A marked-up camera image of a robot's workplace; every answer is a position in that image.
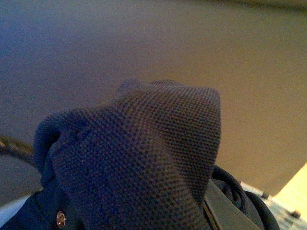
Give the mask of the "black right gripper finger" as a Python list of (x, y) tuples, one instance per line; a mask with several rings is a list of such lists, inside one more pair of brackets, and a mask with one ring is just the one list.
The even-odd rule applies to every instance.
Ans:
[(259, 227), (244, 215), (224, 193), (209, 181), (202, 203), (207, 224), (212, 230), (258, 230)]

